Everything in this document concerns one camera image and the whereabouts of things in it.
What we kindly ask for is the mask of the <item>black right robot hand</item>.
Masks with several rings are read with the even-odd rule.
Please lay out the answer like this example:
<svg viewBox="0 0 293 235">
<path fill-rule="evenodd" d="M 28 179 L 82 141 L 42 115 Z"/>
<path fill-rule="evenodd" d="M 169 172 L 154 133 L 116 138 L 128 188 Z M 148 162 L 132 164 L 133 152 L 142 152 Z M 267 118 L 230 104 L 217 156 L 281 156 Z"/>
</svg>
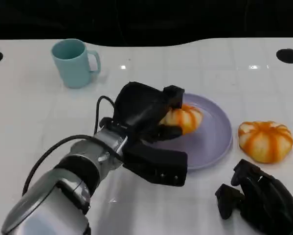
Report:
<svg viewBox="0 0 293 235">
<path fill-rule="evenodd" d="M 276 178 L 242 159 L 234 168 L 231 185 L 215 192 L 222 219 L 234 209 L 253 228 L 266 235 L 293 235 L 293 196 Z"/>
</svg>

